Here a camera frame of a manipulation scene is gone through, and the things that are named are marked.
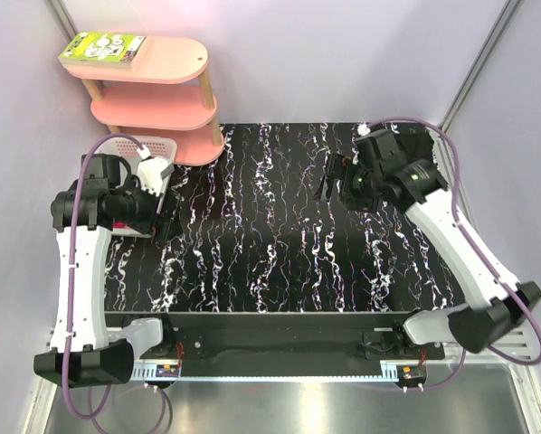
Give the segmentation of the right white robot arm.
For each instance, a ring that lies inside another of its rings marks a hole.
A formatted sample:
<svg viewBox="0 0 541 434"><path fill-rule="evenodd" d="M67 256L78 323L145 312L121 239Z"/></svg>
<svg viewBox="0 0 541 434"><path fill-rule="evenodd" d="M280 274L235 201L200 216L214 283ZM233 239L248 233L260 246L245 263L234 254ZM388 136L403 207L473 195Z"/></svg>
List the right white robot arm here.
<svg viewBox="0 0 541 434"><path fill-rule="evenodd" d="M521 326L541 299L534 281L522 282L497 260L470 223L459 215L453 191L435 163L414 158L388 129L356 140L357 157L331 154L315 194L334 191L349 211L374 212L387 202L431 242L464 294L462 304L409 315L392 335L394 352L412 358L425 344L459 344L478 354Z"/></svg>

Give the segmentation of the black printed t shirt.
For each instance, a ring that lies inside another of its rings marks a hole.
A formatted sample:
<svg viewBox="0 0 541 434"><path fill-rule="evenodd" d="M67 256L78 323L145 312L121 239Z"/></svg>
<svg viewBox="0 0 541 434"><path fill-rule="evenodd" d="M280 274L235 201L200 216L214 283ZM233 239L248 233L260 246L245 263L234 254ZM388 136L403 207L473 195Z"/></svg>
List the black printed t shirt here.
<svg viewBox="0 0 541 434"><path fill-rule="evenodd" d="M420 160L433 163L434 141L426 129L409 127L397 135L397 140L409 164Z"/></svg>

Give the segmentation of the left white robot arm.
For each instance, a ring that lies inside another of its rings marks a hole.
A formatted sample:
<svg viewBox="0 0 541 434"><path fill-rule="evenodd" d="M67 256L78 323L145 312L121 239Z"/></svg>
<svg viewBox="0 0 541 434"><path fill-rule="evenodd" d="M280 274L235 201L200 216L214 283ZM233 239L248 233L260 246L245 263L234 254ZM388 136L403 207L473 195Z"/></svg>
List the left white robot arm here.
<svg viewBox="0 0 541 434"><path fill-rule="evenodd" d="M58 313L50 350L33 358L35 374L71 388L124 384L147 350L165 358L176 349L175 334L160 319L135 320L111 333L103 303L115 224L157 241L181 231L176 218L159 212L172 162L148 156L130 165L120 156L95 154L81 163L84 179L51 205L61 263Z"/></svg>

